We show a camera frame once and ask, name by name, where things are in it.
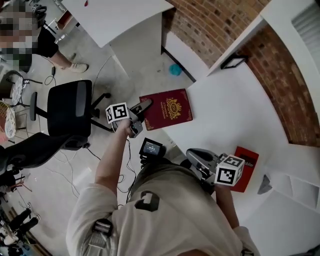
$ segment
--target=small screen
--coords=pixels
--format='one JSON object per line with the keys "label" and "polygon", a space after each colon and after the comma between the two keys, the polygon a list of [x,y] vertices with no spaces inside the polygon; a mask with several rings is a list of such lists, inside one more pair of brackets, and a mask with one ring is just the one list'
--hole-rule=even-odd
{"label": "small screen", "polygon": [[155,145],[151,142],[146,142],[143,147],[143,152],[157,156],[159,154],[160,149],[160,146]]}

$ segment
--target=gold emblem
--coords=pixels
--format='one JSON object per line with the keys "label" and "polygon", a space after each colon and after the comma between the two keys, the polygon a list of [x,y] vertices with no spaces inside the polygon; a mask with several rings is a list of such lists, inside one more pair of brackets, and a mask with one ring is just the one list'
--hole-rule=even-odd
{"label": "gold emblem", "polygon": [[166,99],[166,106],[168,108],[168,112],[170,115],[170,119],[177,119],[178,116],[181,116],[181,114],[179,113],[179,111],[182,110],[182,106],[180,103],[177,102],[176,99],[174,98],[167,98]]}

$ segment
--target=brick wall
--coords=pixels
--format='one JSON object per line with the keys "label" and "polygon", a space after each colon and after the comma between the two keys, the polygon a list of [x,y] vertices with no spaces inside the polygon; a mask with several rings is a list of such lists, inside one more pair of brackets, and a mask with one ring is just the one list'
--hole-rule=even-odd
{"label": "brick wall", "polygon": [[270,98],[289,143],[320,147],[318,117],[290,52],[268,25],[239,51]]}
{"label": "brick wall", "polygon": [[167,0],[163,25],[211,67],[270,0]]}

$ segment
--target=beige t-shirt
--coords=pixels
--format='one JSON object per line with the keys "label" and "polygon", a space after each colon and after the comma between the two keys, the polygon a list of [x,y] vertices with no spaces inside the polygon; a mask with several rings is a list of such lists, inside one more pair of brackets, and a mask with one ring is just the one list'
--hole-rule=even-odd
{"label": "beige t-shirt", "polygon": [[[98,248],[89,243],[102,218],[112,222],[113,233]],[[232,230],[213,198],[179,171],[142,184],[120,209],[110,189],[90,184],[73,209],[66,244],[70,256],[177,256],[194,249],[209,256],[260,255],[248,229]]]}

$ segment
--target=black shorts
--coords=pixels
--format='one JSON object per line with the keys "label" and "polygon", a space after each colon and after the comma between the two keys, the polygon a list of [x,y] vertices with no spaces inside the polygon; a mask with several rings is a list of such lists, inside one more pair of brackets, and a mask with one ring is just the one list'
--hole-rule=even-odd
{"label": "black shorts", "polygon": [[38,36],[38,41],[33,46],[32,53],[51,58],[59,49],[55,40],[55,37],[46,28],[42,27]]}

